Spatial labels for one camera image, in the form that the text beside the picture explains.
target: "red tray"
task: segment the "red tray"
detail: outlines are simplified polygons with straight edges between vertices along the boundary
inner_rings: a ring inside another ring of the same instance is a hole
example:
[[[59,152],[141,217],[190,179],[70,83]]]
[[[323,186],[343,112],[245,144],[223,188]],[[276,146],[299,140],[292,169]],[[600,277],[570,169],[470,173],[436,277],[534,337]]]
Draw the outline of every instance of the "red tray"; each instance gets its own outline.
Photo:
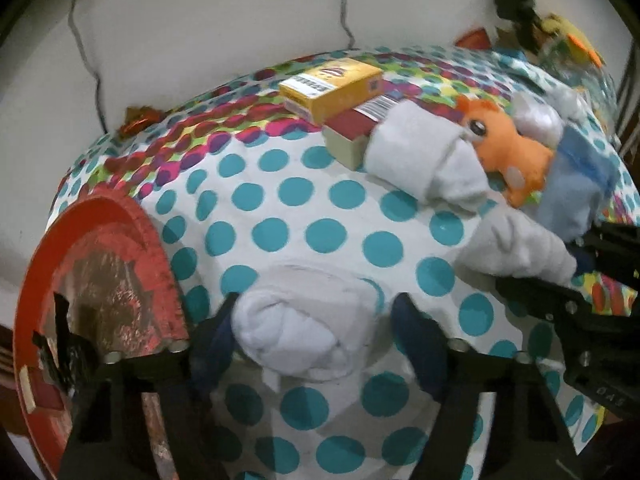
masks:
[[[145,355],[167,340],[188,337],[158,233],[138,203],[117,191],[96,190],[69,206],[36,249],[15,314],[18,384],[24,365],[38,366],[33,330],[54,337],[54,290],[70,301],[71,330],[90,338],[100,354]],[[28,415],[21,388],[18,396],[32,441],[55,476],[70,431],[68,413]],[[153,398],[145,399],[145,413],[152,447],[161,445],[164,431]]]

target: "colorful dot pattern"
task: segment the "colorful dot pattern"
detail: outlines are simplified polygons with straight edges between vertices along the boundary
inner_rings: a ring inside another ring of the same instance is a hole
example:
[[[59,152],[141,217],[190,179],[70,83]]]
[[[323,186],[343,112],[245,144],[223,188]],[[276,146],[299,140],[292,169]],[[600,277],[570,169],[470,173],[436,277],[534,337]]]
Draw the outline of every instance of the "colorful dot pattern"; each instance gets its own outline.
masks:
[[[123,142],[102,136],[63,180],[49,221],[96,187],[140,201],[159,230],[189,322],[212,315],[222,297],[247,290],[261,269],[302,259],[356,272],[378,292],[376,311],[409,292],[450,336],[485,353],[537,358],[557,352],[550,326],[506,308],[491,293],[456,275],[458,251],[479,216],[420,206],[407,194],[351,172],[327,152],[318,128],[282,108],[277,83],[337,51],[309,56],[237,79],[172,110],[164,123]],[[460,92],[506,106],[519,82],[492,54],[438,47],[391,52],[351,51],[385,70],[385,91],[428,102],[455,120]],[[536,69],[527,68],[540,84]],[[596,149],[613,154],[587,126]],[[502,183],[492,178],[492,187]],[[481,215],[495,205],[489,200]],[[640,219],[640,195],[621,168],[610,215]],[[361,374],[337,383],[282,381],[274,392],[261,371],[233,360],[212,396],[218,426],[212,455],[230,478],[409,478],[433,419],[430,399],[415,384],[391,334],[382,334]],[[543,366],[546,384],[575,435],[577,449],[596,428],[593,408]],[[463,477],[476,478],[491,420],[481,402]]]

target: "stuffed toy eye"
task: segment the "stuffed toy eye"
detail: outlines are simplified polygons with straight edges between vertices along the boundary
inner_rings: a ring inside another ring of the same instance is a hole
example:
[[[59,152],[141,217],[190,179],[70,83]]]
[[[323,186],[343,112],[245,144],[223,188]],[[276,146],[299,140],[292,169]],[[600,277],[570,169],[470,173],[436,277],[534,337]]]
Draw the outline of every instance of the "stuffed toy eye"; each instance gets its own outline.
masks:
[[[471,119],[469,124],[467,125],[473,134],[476,134],[479,137],[484,137],[486,135],[486,126],[481,121],[477,119]]]

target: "wire on wall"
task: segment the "wire on wall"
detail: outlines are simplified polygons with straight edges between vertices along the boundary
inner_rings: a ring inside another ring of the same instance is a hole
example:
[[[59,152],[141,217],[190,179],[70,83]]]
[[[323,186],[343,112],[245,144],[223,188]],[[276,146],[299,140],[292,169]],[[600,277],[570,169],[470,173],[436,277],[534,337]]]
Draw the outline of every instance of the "wire on wall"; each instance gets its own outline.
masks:
[[[340,0],[340,24],[342,25],[342,28],[347,33],[347,37],[349,38],[349,44],[347,48],[353,48],[356,43],[356,39],[351,29],[349,28],[349,25],[347,25],[347,4],[348,0]]]
[[[80,53],[80,57],[82,58],[84,68],[95,80],[95,112],[98,115],[98,120],[100,121],[102,132],[104,134],[107,134],[107,123],[104,119],[104,106],[102,104],[102,79],[100,78],[100,73],[91,65],[91,63],[89,63],[89,60],[87,59],[86,52],[84,50],[84,44],[82,43],[82,36],[80,35],[80,31],[78,30],[78,26],[76,25],[76,20],[74,19],[74,11],[76,10],[77,1],[78,0],[71,0],[71,7],[69,9],[69,15],[66,22],[68,23],[69,28],[71,29],[71,33],[74,35],[74,39],[76,40],[76,46],[78,47],[78,52]]]

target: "white cloth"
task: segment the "white cloth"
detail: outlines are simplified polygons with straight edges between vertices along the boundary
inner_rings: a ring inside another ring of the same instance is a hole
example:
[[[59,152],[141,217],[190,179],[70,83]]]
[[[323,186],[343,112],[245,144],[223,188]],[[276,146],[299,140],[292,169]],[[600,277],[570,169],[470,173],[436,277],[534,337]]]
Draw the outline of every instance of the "white cloth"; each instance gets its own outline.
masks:
[[[568,285],[576,269],[558,236],[507,205],[487,213],[457,262],[485,274],[537,277],[558,285]]]
[[[232,328],[258,364],[285,376],[329,381],[364,365],[377,299],[371,284],[349,273],[274,266],[240,296]]]
[[[388,181],[418,202],[443,198],[476,211],[489,184],[465,129],[404,100],[375,127],[365,153],[367,173]]]
[[[555,108],[536,101],[527,92],[515,92],[511,96],[511,119],[525,137],[555,149],[562,138],[564,121]]]
[[[573,88],[558,84],[546,92],[546,97],[565,121],[582,124],[587,120],[590,106]]]

